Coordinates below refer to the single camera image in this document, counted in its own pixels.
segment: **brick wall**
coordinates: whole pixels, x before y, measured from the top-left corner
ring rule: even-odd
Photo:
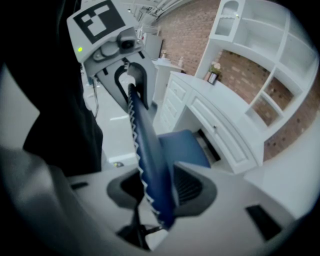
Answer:
[[[220,0],[193,0],[161,18],[154,26],[161,26],[164,38],[162,50],[167,51],[171,63],[178,64],[183,56],[183,68],[194,75],[207,46]]]
[[[162,50],[177,64],[183,56],[183,67],[187,74],[194,75],[205,51],[208,37],[217,14],[219,0],[193,0],[175,9],[155,23],[161,26],[164,39]],[[257,63],[232,52],[222,51],[219,58],[221,77],[219,80],[250,103],[257,95],[269,71]],[[282,108],[289,104],[293,95],[276,78],[265,90]],[[305,101],[291,119],[264,143],[264,160],[268,160],[290,146],[314,121],[320,106],[320,77]],[[277,113],[263,100],[253,106],[264,122],[269,125]]]

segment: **desk cabinet door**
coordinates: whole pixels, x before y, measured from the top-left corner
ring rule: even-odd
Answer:
[[[193,91],[187,106],[200,120],[218,146],[234,173],[247,171],[254,166],[251,151],[232,124],[197,91]]]

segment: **white wall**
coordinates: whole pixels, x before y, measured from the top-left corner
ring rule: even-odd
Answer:
[[[320,115],[288,149],[248,171],[244,179],[276,199],[299,218],[309,212],[320,191]]]
[[[37,77],[30,77],[30,86],[34,79]],[[0,76],[0,145],[21,149],[39,113],[4,66]]]

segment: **black vent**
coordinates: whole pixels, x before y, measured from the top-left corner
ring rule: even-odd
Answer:
[[[78,190],[78,189],[81,189],[86,186],[89,186],[89,184],[87,182],[79,182],[79,183],[72,184],[71,188],[73,190]]]
[[[178,192],[180,206],[198,197],[203,188],[197,178],[179,169],[174,172],[174,185]]]
[[[259,229],[264,240],[268,241],[280,233],[281,227],[260,206],[253,205],[245,208],[256,227]]]

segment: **white cabinet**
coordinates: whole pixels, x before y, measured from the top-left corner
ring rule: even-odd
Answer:
[[[232,42],[243,8],[244,0],[221,0],[210,38]]]

